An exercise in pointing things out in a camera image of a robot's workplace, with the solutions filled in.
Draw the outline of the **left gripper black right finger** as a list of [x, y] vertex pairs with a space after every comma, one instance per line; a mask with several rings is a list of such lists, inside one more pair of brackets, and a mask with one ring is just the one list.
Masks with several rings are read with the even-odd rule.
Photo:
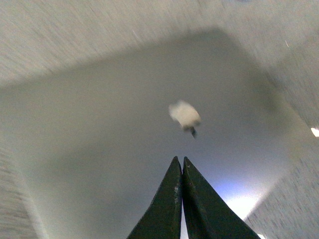
[[259, 238], [230, 209], [187, 157], [183, 160], [182, 199], [190, 239]]

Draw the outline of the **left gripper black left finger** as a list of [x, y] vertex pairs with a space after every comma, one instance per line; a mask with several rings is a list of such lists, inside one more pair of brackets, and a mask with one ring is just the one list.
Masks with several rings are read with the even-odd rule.
[[181, 233], [182, 171], [174, 157], [146, 212], [129, 239], [178, 239]]

